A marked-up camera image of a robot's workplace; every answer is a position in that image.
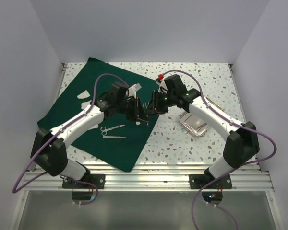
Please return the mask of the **steel tweezers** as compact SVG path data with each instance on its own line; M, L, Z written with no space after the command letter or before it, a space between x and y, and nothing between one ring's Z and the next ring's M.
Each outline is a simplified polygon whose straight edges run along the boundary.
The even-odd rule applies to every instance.
M103 136L102 138L117 139L117 138L126 138L121 136Z

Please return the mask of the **steel forceps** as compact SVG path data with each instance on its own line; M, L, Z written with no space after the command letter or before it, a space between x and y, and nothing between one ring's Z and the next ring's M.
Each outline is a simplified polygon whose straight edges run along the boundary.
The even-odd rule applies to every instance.
M139 110L138 121L139 122L144 122L147 126L149 126L148 115L145 113L140 101L138 101L138 110Z

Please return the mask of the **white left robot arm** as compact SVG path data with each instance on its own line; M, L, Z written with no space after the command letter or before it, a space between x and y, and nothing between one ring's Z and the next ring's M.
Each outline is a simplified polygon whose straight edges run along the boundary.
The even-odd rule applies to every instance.
M92 102L65 123L50 130L40 129L36 133L31 160L51 176L73 179L79 188L89 185L89 170L82 164L67 157L67 148L93 126L101 124L116 113L126 115L134 122L147 122L137 92L140 84L127 86L122 82L112 84L111 88L94 97Z

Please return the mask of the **steel surgical scissors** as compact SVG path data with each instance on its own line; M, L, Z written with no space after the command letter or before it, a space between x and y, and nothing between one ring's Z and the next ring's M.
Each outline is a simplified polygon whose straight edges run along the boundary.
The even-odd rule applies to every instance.
M102 136L106 136L107 133L111 130L114 130L114 129L117 129L117 128L121 128L121 127L124 127L125 125L118 125L118 126L113 126L113 127L105 127L105 126L102 126L100 128L100 131L101 131L101 135Z

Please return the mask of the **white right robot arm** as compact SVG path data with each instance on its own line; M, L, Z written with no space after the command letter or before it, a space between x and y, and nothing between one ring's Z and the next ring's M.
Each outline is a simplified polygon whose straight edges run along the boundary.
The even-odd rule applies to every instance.
M201 183L217 187L222 175L241 167L259 152L256 126L252 122L242 123L231 118L208 102L199 90L188 90L177 74L159 75L156 83L159 88L152 92L147 115L162 115L169 107L176 106L205 121L225 140L222 157L205 170L199 179Z

